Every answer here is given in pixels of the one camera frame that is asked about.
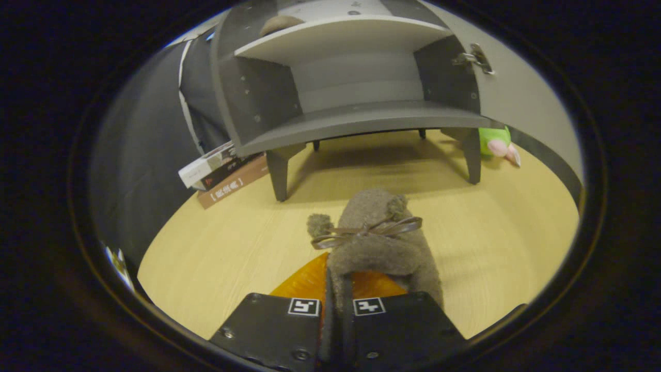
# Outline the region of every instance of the stack of books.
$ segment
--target stack of books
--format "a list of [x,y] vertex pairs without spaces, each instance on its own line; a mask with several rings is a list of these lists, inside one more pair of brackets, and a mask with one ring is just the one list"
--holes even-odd
[[184,185],[198,190],[198,200],[205,209],[266,174],[264,153],[238,157],[232,142],[204,154],[179,171]]

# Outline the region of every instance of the light wood surface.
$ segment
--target light wood surface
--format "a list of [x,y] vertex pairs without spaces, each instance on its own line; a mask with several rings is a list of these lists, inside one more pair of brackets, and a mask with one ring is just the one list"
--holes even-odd
[[292,66],[341,54],[400,50],[413,53],[452,35],[447,28],[385,15],[349,15],[306,22],[259,38],[234,52]]
[[269,293],[322,254],[310,245],[311,213],[337,222],[352,195],[403,193],[423,218],[444,289],[446,313],[466,337],[531,301],[565,257],[578,224],[569,192],[519,149],[522,168],[483,160],[478,185],[456,143],[438,130],[354,136],[312,145],[290,160],[289,199],[269,177],[204,210],[195,196],[149,247],[138,279],[177,322],[210,338],[250,292]]

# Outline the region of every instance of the black fabric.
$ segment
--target black fabric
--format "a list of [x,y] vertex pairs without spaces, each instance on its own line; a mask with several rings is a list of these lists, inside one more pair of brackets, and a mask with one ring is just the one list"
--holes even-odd
[[184,45],[160,51],[127,82],[91,156],[89,197],[99,238],[120,248],[136,269],[161,227],[193,194],[178,176],[200,156],[178,95]]
[[181,80],[181,92],[186,97],[193,128],[205,152],[229,141],[212,86],[211,40],[206,41],[212,32],[213,29],[190,42]]

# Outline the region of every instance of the metal latch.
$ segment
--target metal latch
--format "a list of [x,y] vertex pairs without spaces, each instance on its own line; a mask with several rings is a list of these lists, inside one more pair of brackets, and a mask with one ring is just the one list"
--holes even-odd
[[482,51],[482,48],[478,44],[471,44],[471,53],[460,53],[455,59],[452,60],[452,64],[455,66],[466,65],[466,64],[476,64],[482,68],[482,72],[489,75],[494,74],[494,70],[491,68],[489,61],[486,58],[485,53]]

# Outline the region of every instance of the stuffed toy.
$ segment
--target stuffed toy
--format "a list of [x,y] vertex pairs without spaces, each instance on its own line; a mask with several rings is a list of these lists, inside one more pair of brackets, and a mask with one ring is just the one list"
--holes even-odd
[[313,214],[308,233],[316,249],[332,248],[328,269],[336,311],[344,299],[342,279],[352,273],[387,274],[408,291],[424,291],[443,307],[441,282],[420,228],[422,219],[407,209],[403,195],[385,190],[361,191],[349,200],[335,228],[330,216]]
[[480,152],[483,155],[506,158],[510,162],[521,166],[519,151],[512,144],[510,129],[479,128]]
[[276,15],[264,23],[262,30],[259,32],[260,37],[272,34],[273,32],[284,30],[291,26],[304,23],[302,19],[292,17],[289,15]]

